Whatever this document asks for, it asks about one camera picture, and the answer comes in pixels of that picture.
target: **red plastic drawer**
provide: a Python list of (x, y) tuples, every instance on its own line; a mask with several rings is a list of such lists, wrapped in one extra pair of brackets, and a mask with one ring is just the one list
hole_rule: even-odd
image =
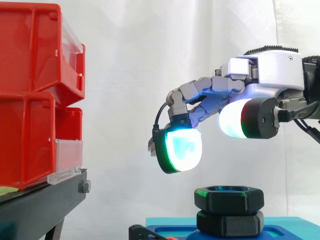
[(50, 92), (67, 107), (85, 97), (85, 47), (61, 8), (0, 2), (0, 91)]
[(0, 116), (0, 187), (24, 189), (51, 174), (55, 184), (79, 173), (81, 109), (56, 109), (48, 92), (0, 92)]

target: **black metal stand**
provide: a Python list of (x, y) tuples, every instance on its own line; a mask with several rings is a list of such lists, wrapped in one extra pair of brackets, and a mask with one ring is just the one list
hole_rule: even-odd
[(65, 216), (85, 198), (87, 171), (57, 185), (0, 196), (0, 240), (59, 240)]

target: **blue base plate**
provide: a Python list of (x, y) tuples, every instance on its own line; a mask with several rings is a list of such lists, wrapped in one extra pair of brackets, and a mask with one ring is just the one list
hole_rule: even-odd
[[(197, 230), (195, 225), (153, 225), (148, 226), (151, 231), (170, 235), (178, 240), (222, 240), (225, 238), (214, 237)], [(188, 236), (175, 236), (177, 233), (190, 233)], [(239, 238), (228, 238), (229, 240), (239, 240)], [(266, 225), (258, 237), (241, 238), (241, 240), (302, 240), (302, 238), (276, 225)]]
[[(146, 219), (145, 225), (163, 237), (175, 237), (179, 240), (219, 239), (200, 232), (194, 232), (197, 229), (196, 224), (195, 217), (151, 217)], [(250, 238), (251, 240), (320, 240), (320, 226), (300, 217), (265, 217), (264, 224), (263, 230), (266, 234), (263, 234), (265, 238), (261, 238), (264, 236), (261, 234), (259, 238)]]

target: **black hexagonal nut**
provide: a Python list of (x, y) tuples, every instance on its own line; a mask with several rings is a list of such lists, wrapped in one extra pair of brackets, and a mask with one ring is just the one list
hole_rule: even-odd
[(257, 237), (264, 228), (264, 215), (261, 211), (245, 216), (222, 216), (198, 212), (196, 226), (200, 232), (218, 238)]
[(208, 186), (194, 191), (194, 204), (210, 214), (247, 215), (264, 205), (264, 192), (248, 186)]

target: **robotic hand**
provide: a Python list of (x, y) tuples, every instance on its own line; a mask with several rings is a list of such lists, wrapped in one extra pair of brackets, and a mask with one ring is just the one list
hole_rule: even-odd
[[(185, 83), (168, 94), (148, 143), (151, 156), (157, 156), (167, 174), (194, 168), (202, 154), (201, 134), (195, 128), (216, 113), (220, 128), (231, 137), (270, 139), (280, 122), (293, 120), (320, 143), (320, 132), (304, 121), (320, 119), (319, 67), (320, 56), (301, 58), (298, 49), (282, 46), (231, 58), (215, 76)], [(165, 106), (170, 123), (160, 129)]]

